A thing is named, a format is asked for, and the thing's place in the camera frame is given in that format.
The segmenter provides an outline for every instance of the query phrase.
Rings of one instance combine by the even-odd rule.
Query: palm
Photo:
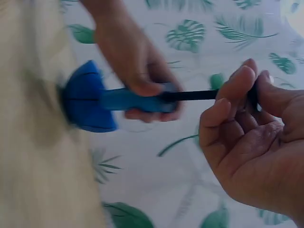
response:
[[[267,71],[257,79],[255,63],[248,65],[251,69],[237,71],[202,114],[199,142],[228,195],[291,216],[304,209],[304,94],[272,86]],[[244,99],[256,80],[261,112]]]
[[[282,127],[279,124],[272,122],[257,127],[254,132],[248,132],[236,145],[237,150],[242,150],[242,160],[237,162],[229,156],[230,153],[236,153],[232,149],[214,170],[225,191],[237,201],[278,211],[278,207],[268,205],[297,189],[298,186],[295,185],[299,183],[296,180],[299,176],[294,174],[302,173],[300,169],[304,161],[304,141],[280,142]],[[273,128],[278,128],[278,131],[274,133],[269,130]]]

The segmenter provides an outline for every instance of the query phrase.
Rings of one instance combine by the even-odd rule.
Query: bedsheet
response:
[[[78,64],[95,60],[107,87],[121,87],[95,45],[92,18],[77,0],[60,4]],[[302,0],[125,4],[186,90],[215,89],[247,58],[269,70],[275,85],[304,87]],[[120,130],[91,134],[108,227],[295,227],[285,215],[242,205],[225,194],[198,146],[199,117],[212,104],[187,102],[182,118],[170,123],[125,120],[115,112]]]

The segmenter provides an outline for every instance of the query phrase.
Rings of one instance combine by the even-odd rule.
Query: wrist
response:
[[[116,17],[126,13],[121,0],[80,0],[96,21],[98,18]]]

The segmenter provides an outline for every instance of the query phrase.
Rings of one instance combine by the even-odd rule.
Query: blue brush head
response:
[[[115,131],[117,125],[111,111],[100,105],[104,89],[101,72],[92,60],[78,68],[62,91],[63,108],[69,121],[90,132]]]

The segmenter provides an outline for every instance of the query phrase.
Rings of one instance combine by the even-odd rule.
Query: blue brush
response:
[[[104,133],[117,129],[111,111],[137,108],[145,112],[171,113],[178,101],[215,99],[218,92],[176,92],[172,84],[164,85],[164,93],[152,97],[138,96],[127,88],[106,90],[100,71],[90,60],[72,74],[61,96],[71,123],[86,131]]]

